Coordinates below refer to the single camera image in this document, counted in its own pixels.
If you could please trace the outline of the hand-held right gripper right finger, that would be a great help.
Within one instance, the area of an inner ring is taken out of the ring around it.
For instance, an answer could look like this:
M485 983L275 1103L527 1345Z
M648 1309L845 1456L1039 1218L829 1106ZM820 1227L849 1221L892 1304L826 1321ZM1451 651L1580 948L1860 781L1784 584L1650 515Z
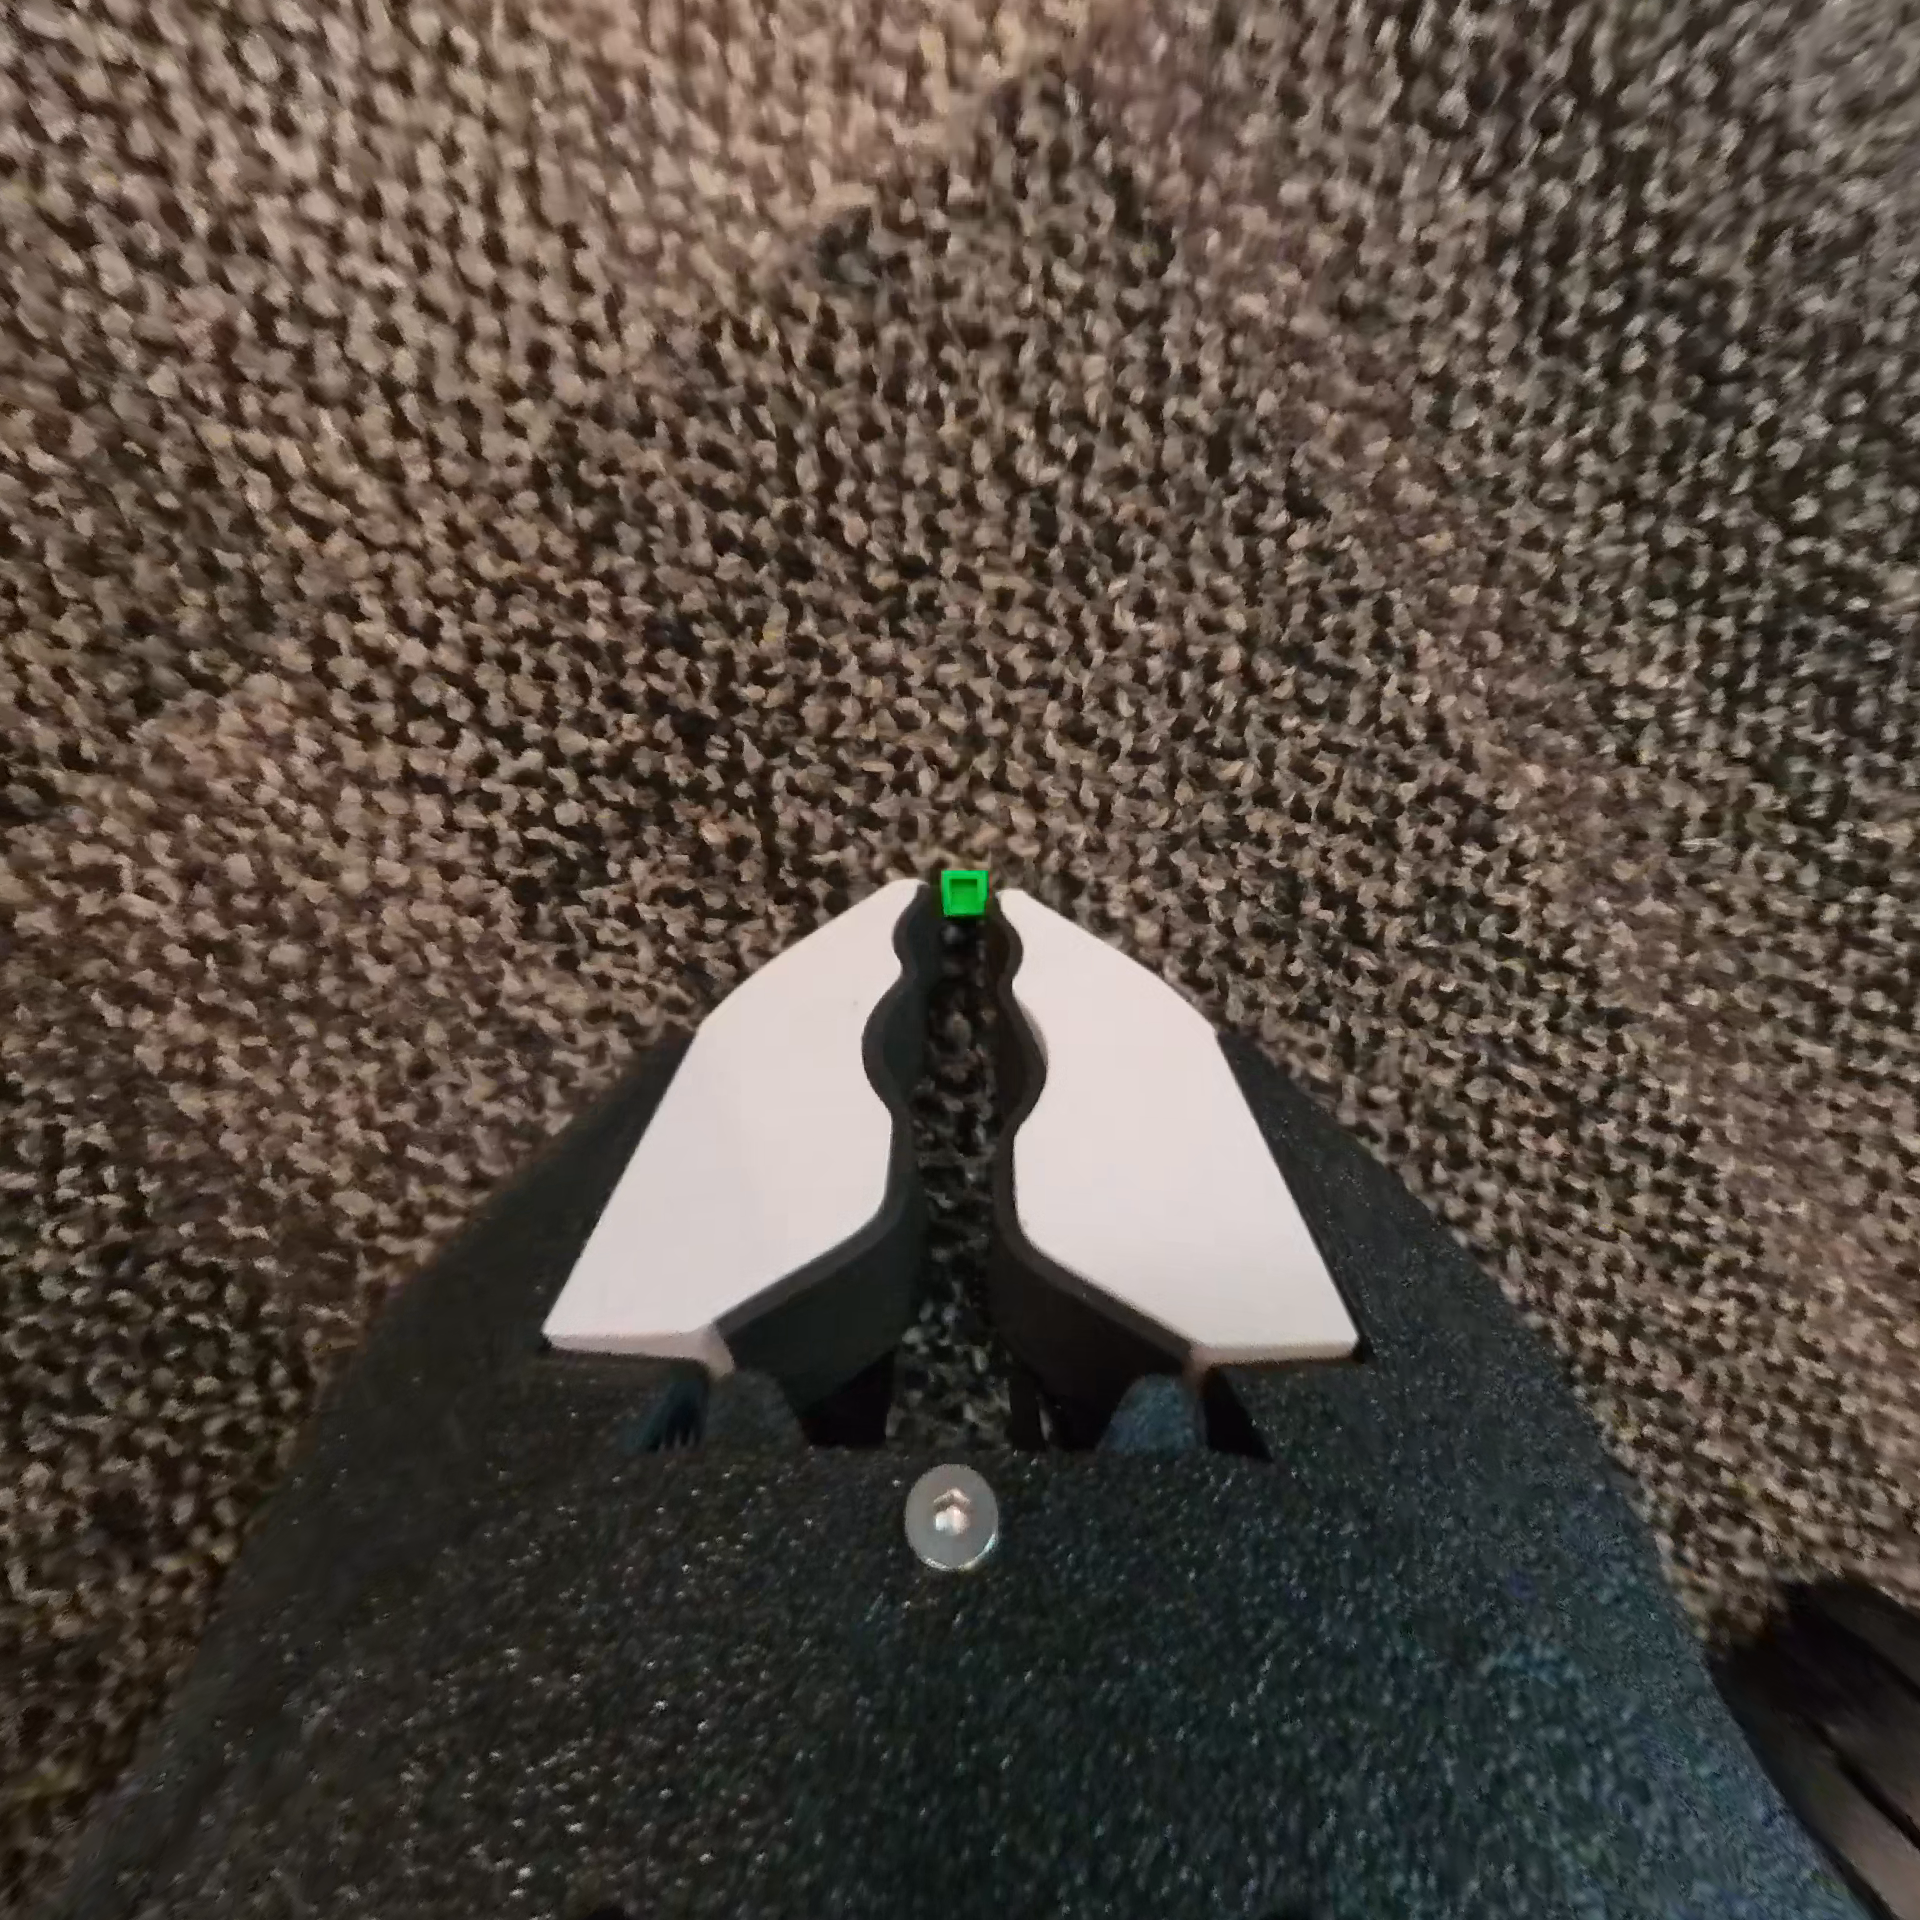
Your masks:
M1213 1025L1035 897L989 913L1001 1131L987 1306L1015 1425L1095 1450L1143 1380L1363 1351Z

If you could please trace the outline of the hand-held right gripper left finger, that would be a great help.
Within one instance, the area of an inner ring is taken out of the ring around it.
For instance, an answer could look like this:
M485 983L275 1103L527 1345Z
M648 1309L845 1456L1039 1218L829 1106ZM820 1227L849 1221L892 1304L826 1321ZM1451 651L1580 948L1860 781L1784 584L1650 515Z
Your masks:
M889 881L698 1027L543 1327L555 1353L773 1380L807 1437L882 1445L928 1248L912 1095L945 960Z

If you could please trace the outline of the black chair base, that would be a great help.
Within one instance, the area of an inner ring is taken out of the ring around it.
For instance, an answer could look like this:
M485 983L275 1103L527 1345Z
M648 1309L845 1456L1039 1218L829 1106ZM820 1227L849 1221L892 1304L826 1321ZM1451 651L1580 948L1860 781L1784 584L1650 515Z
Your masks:
M1860 1580L1794 1583L1713 1656L1722 1698L1873 1915L1919 1915L1919 1615Z

